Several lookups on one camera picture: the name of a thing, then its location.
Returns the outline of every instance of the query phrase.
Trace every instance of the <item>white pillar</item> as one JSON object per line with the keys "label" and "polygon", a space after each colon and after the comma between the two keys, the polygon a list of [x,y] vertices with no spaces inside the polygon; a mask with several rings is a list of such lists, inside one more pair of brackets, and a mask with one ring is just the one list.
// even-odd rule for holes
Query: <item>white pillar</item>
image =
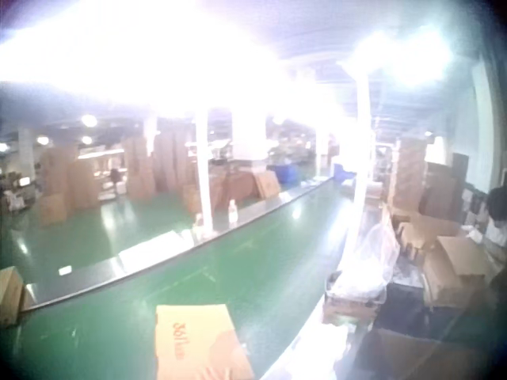
{"label": "white pillar", "polygon": [[202,108],[196,114],[197,172],[199,174],[200,205],[203,214],[204,233],[213,231],[212,202],[209,192],[208,170],[208,110]]}
{"label": "white pillar", "polygon": [[266,112],[262,107],[243,103],[232,109],[233,157],[254,172],[265,170],[268,157]]}
{"label": "white pillar", "polygon": [[366,74],[358,74],[357,83],[357,141],[356,148],[358,150],[357,175],[356,175],[356,191],[354,193],[354,203],[351,219],[349,220],[349,231],[347,232],[347,240],[341,258],[340,267],[346,266],[347,261],[353,256],[357,243],[357,235],[359,234],[361,219],[363,217],[364,200],[366,198],[366,190],[368,187],[368,172],[370,162],[370,144],[372,130],[372,116],[370,114],[370,90],[368,84],[368,76]]}
{"label": "white pillar", "polygon": [[483,192],[497,187],[500,177],[502,119],[498,102],[501,98],[495,77],[481,57],[472,69],[472,78],[478,115],[477,165],[482,173],[475,186]]}
{"label": "white pillar", "polygon": [[317,177],[321,176],[322,169],[327,168],[327,155],[329,153],[329,131],[325,122],[315,126],[315,166]]}
{"label": "white pillar", "polygon": [[18,154],[20,160],[21,174],[24,177],[35,179],[35,160],[33,157],[33,136],[32,130],[19,127],[17,129]]}
{"label": "white pillar", "polygon": [[148,155],[153,153],[155,136],[157,135],[157,114],[151,113],[143,123],[143,134],[147,141]]}

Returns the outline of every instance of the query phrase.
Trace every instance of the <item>plastic bag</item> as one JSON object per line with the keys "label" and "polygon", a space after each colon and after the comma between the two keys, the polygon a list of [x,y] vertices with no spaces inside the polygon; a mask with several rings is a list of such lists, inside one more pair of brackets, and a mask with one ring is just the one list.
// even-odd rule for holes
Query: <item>plastic bag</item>
{"label": "plastic bag", "polygon": [[374,299],[391,281],[399,243],[391,219],[375,225],[337,278],[331,293],[347,299]]}

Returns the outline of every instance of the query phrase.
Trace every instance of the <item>conveyor belt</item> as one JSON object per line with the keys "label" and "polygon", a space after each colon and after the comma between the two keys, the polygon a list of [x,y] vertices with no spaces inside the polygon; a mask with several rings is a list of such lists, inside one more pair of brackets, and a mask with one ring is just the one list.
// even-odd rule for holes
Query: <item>conveyor belt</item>
{"label": "conveyor belt", "polygon": [[226,303],[260,377],[292,342],[340,260],[350,201],[326,183],[149,272],[24,316],[2,357],[37,379],[154,378],[154,310]]}

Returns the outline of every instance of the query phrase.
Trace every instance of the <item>factory floor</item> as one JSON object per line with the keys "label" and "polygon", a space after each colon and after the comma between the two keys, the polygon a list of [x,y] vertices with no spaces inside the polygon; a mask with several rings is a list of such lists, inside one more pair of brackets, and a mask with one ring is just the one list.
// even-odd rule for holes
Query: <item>factory floor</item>
{"label": "factory floor", "polygon": [[[157,215],[169,202],[154,201],[144,212]],[[94,232],[102,243],[80,237],[75,245],[84,245],[83,256],[98,255],[93,251],[100,244],[121,249],[133,228],[146,237],[161,222],[166,229],[185,228],[169,217],[140,225],[136,211],[141,212],[134,204],[112,205],[105,214],[120,213],[118,226],[103,222]],[[154,378],[155,307],[225,303],[260,377],[321,298],[326,276],[341,259],[350,211],[350,200],[334,183],[325,183],[190,254],[23,315],[18,327],[0,331],[0,354],[23,378]],[[104,211],[100,215],[107,220]]]}
{"label": "factory floor", "polygon": [[15,265],[26,283],[59,276],[69,265],[75,270],[109,259],[160,234],[190,228],[194,219],[175,194],[148,201],[121,196],[53,226],[42,227],[38,216],[32,207],[2,221],[0,267]]}

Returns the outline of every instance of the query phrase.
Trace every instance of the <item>blue container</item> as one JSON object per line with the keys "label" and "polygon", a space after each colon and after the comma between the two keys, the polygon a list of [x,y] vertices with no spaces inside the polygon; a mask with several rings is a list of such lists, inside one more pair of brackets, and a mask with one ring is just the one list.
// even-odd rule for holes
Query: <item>blue container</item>
{"label": "blue container", "polygon": [[353,172],[346,172],[343,170],[342,164],[334,164],[333,179],[338,183],[343,183],[345,180],[351,180],[356,176]]}
{"label": "blue container", "polygon": [[276,174],[280,184],[292,184],[299,181],[299,173],[296,165],[271,165],[269,167]]}

